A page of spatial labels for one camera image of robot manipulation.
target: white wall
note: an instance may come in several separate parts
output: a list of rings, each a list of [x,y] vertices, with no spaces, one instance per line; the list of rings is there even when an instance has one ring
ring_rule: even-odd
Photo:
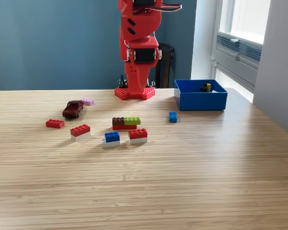
[[[209,79],[217,0],[197,0],[191,79]]]
[[[271,0],[253,103],[288,131],[288,0]]]

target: pink lego brick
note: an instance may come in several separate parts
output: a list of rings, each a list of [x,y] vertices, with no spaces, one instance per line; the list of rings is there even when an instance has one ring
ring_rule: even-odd
[[[83,98],[81,99],[81,101],[83,102],[83,104],[88,105],[88,106],[94,105],[94,100],[91,100],[91,99]]]

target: blue lego brick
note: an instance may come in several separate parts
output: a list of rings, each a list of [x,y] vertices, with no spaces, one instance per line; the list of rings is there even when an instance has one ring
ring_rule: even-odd
[[[169,112],[169,121],[171,123],[177,123],[177,113],[176,112]]]
[[[106,139],[106,143],[118,141],[120,140],[120,134],[118,133],[118,131],[105,133],[105,139]]]
[[[211,91],[201,92],[200,88],[208,81]],[[179,110],[224,110],[227,91],[216,80],[175,80],[174,96]]]

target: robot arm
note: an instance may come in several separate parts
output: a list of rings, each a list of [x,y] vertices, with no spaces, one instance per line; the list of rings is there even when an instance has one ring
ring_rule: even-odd
[[[161,23],[161,12],[174,12],[181,5],[169,5],[162,0],[119,0],[121,11],[120,57],[125,62],[127,89],[115,89],[115,95],[125,100],[147,100],[155,94],[147,88],[149,70],[161,59],[161,50],[154,33]]]

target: toy car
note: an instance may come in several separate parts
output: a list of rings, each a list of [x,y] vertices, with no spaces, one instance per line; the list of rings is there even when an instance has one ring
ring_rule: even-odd
[[[67,107],[64,109],[63,117],[76,118],[80,115],[80,110],[83,109],[82,101],[70,101],[67,103]]]

